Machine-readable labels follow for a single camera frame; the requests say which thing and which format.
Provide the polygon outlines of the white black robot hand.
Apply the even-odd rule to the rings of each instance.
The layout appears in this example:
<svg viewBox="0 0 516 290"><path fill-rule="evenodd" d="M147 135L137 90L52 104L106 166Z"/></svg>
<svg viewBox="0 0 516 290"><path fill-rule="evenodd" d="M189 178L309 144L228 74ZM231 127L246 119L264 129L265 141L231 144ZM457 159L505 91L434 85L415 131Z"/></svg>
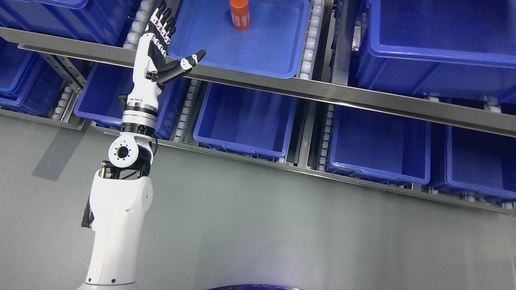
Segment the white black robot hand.
<svg viewBox="0 0 516 290"><path fill-rule="evenodd" d="M135 48L133 89L127 96L126 110L150 110L159 107L158 96L166 84L185 77L206 55L205 50L177 60L168 58L168 46L176 31L180 4L165 0L143 0L136 13L125 48Z"/></svg>

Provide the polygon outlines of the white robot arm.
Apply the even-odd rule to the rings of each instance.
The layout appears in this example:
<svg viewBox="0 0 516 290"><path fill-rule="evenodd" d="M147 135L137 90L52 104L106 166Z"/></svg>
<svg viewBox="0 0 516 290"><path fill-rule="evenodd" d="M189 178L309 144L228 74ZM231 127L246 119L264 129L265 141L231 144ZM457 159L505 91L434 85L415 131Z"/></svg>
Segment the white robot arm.
<svg viewBox="0 0 516 290"><path fill-rule="evenodd" d="M92 258L80 290L136 290L144 219L153 200L150 146L158 104L129 101L121 131L96 171L89 196L95 233Z"/></svg>

